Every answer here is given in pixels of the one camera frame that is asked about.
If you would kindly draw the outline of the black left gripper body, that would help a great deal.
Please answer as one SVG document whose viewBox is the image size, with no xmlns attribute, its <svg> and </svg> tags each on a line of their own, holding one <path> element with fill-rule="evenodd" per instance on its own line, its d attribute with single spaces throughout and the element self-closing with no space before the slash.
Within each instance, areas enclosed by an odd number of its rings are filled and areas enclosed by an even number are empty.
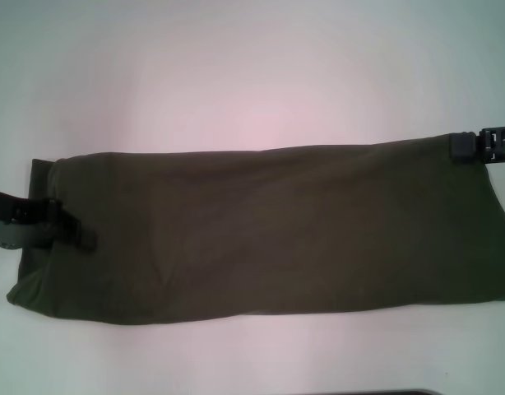
<svg viewBox="0 0 505 395">
<path fill-rule="evenodd" d="M 43 248 L 54 240 L 50 199 L 27 199 L 0 192 L 0 247 Z"/>
</svg>

